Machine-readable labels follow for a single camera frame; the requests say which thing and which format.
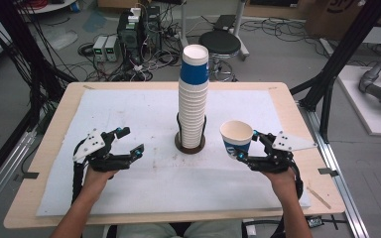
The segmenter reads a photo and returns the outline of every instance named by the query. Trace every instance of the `round brown base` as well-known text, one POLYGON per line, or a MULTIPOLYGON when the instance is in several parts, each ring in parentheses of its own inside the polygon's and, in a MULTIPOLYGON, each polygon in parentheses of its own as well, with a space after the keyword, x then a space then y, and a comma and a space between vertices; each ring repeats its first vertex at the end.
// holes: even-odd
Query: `round brown base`
POLYGON ((181 152, 183 152, 185 154, 188 154, 188 155, 196 154, 196 153, 200 152, 203 149, 203 147, 205 146, 205 137, 202 135, 199 146, 192 148, 192 149, 185 148, 179 142, 179 134, 180 134, 179 132, 178 132, 178 134, 176 134, 175 145, 178 148, 178 150, 180 150, 181 152))

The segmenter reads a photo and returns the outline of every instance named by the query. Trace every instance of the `wooden table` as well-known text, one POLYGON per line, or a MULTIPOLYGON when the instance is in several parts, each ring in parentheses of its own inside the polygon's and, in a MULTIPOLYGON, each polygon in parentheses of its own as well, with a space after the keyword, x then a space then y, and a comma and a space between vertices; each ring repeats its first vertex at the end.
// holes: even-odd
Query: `wooden table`
MULTIPOLYGON (((75 82, 71 83, 58 107, 42 144, 35 155, 29 172, 40 173, 37 179, 25 179, 5 218, 7 228, 33 228, 56 226, 61 216, 37 217, 36 211, 45 191, 47 179, 55 157, 61 148, 64 135, 76 112, 83 92, 87 89, 177 89, 177 82, 75 82)), ((312 140, 297 105, 288 87, 279 82, 239 82, 211 83, 209 90, 268 90, 276 107, 285 132, 312 140)), ((305 215, 335 214, 344 211, 344 203, 332 179, 328 175, 320 175, 318 169, 325 168, 318 149, 294 152, 295 160, 300 168, 312 206, 304 210, 305 215)), ((234 210, 215 212, 152 213, 152 214, 120 214, 90 216, 87 224, 121 224, 140 222, 194 221, 228 218, 256 218, 279 216, 277 210, 234 210)))

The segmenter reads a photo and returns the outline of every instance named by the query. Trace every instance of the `white mat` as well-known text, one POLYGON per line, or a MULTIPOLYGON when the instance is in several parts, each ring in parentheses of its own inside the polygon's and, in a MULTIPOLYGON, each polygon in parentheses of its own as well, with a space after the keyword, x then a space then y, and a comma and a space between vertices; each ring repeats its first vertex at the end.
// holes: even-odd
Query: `white mat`
MULTIPOLYGON (((281 131, 268 91, 210 91, 206 145, 195 155, 185 155, 175 147, 178 103, 176 90, 85 91, 52 167, 37 215, 64 215, 69 209, 72 153, 87 132, 126 126, 131 134, 114 141, 111 153, 128 154, 144 143, 144 156, 107 184, 92 214, 280 207, 269 181, 231 160, 219 134, 220 125, 230 119, 245 121, 264 133, 281 131)), ((252 142, 250 154, 264 155, 261 145, 252 142)), ((301 205, 310 206, 306 194, 301 205)))
MULTIPOLYGON (((361 76, 370 67, 347 65, 339 74, 339 81, 370 135, 381 136, 381 104, 379 100, 358 90, 361 76)), ((381 86, 381 71, 375 84, 381 86)))

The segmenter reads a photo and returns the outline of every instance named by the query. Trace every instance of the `white cloth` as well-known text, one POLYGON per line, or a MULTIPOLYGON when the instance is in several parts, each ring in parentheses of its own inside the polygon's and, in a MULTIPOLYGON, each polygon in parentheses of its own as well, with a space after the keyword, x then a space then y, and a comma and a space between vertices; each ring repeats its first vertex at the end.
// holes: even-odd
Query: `white cloth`
MULTIPOLYGON (((190 225, 185 238, 241 238, 242 220, 198 221, 190 225)), ((175 238, 169 223, 119 225, 118 238, 175 238)))

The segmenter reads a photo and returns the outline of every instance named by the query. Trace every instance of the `blue cup band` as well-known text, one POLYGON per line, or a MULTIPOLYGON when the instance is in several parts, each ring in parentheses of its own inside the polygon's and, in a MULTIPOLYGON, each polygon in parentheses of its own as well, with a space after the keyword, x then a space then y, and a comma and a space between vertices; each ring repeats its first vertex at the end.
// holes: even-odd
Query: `blue cup band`
POLYGON ((232 145, 232 144, 224 141, 224 146, 225 146, 225 150, 227 151, 227 153, 229 155, 233 155, 234 154, 234 148, 238 148, 242 151, 248 152, 249 147, 250 147, 250 142, 247 143, 246 145, 236 146, 236 145, 232 145))
POLYGON ((181 79, 191 85, 203 84, 208 80, 207 63, 202 65, 190 65, 182 60, 181 79))

